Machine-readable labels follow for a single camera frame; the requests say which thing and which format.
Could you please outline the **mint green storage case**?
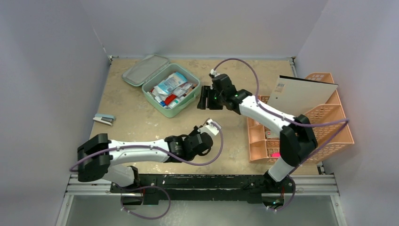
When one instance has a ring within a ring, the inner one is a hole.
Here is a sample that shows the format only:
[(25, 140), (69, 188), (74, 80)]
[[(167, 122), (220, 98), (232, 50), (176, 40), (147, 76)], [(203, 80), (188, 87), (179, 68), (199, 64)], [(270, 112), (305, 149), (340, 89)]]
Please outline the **mint green storage case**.
[(147, 55), (127, 69), (122, 79), (141, 87), (147, 101), (167, 118), (175, 117), (200, 93), (199, 78), (159, 55)]

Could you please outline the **white plastic bottle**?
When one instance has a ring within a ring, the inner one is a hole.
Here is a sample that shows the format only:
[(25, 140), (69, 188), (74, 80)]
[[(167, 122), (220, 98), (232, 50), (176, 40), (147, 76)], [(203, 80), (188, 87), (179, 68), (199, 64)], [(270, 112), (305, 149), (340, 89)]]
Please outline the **white plastic bottle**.
[(173, 109), (176, 107), (181, 101), (183, 100), (183, 97), (177, 97), (173, 101), (171, 101), (168, 105), (168, 109)]

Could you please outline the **clear bag alcohol wipes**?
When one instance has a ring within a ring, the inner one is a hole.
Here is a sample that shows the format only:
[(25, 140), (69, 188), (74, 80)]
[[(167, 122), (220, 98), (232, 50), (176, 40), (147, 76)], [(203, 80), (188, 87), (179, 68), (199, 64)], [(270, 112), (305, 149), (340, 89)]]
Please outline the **clear bag alcohol wipes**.
[(184, 96), (187, 92), (189, 92), (189, 89), (193, 89), (196, 87), (196, 84), (190, 83), (190, 82), (186, 82), (178, 87), (176, 87), (173, 91), (172, 94), (177, 96), (177, 97), (181, 97)]

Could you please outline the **red first aid pouch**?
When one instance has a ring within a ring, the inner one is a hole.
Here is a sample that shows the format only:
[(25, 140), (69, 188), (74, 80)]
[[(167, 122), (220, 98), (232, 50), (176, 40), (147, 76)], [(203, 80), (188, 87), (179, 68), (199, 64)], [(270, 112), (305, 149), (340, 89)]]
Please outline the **red first aid pouch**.
[(169, 95), (169, 96), (164, 100), (165, 105), (169, 105), (169, 104), (170, 104), (171, 102), (173, 102), (176, 98), (177, 98), (177, 96), (174, 95), (174, 94)]

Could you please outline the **blue white tube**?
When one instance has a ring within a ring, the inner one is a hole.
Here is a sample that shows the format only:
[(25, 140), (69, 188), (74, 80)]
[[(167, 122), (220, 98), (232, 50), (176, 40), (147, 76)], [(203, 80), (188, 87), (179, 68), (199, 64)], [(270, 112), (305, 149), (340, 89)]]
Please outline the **blue white tube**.
[(167, 107), (167, 105), (166, 105), (166, 103), (165, 103), (165, 101), (164, 100), (162, 100), (162, 98), (161, 97), (159, 97), (159, 96), (155, 96), (154, 97), (154, 100), (156, 100), (162, 107)]

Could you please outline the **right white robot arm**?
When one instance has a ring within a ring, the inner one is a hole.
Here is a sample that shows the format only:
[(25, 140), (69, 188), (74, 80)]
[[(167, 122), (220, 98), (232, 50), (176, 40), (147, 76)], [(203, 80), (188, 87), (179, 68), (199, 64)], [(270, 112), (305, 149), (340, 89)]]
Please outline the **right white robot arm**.
[(198, 109), (226, 108), (262, 124), (279, 138), (277, 161), (265, 173), (264, 185), (271, 192), (282, 187), (285, 179), (318, 147), (309, 119), (292, 116), (261, 102), (251, 92), (237, 90), (227, 74), (212, 76), (210, 86), (201, 87)]

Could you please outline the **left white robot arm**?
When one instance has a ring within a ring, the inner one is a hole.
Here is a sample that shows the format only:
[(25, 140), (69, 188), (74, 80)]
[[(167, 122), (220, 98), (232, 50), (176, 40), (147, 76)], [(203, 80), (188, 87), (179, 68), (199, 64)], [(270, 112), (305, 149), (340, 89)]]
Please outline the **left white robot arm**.
[(97, 134), (78, 147), (76, 171), (79, 182), (108, 180), (128, 192), (140, 188), (138, 169), (126, 166), (130, 162), (187, 163), (193, 165), (196, 156), (204, 156), (213, 146), (219, 128), (212, 124), (197, 127), (188, 135), (169, 136), (149, 142), (111, 140), (106, 133)]

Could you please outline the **blue white plastic bag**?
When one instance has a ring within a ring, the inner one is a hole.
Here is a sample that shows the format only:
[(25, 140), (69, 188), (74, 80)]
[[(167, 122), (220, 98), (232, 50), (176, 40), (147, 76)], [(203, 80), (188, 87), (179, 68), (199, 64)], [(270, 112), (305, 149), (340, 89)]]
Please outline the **blue white plastic bag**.
[(176, 87), (186, 82), (187, 79), (182, 74), (174, 72), (156, 85), (153, 90), (160, 95), (169, 95)]

